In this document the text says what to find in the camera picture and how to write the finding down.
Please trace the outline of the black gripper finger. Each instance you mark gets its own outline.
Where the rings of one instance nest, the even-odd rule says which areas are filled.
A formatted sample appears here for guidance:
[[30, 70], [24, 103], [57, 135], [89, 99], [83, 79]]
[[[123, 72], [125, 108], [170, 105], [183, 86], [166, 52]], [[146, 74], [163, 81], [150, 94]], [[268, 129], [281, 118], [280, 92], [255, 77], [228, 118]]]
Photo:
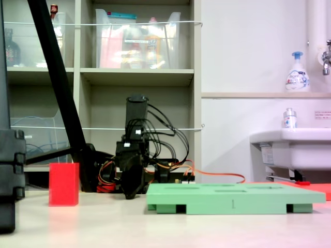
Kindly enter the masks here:
[[131, 196], [144, 193], [144, 168], [140, 165], [132, 168], [132, 192]]
[[133, 199], [135, 197], [137, 188], [136, 179], [137, 172], [134, 166], [122, 172], [121, 187], [126, 199]]

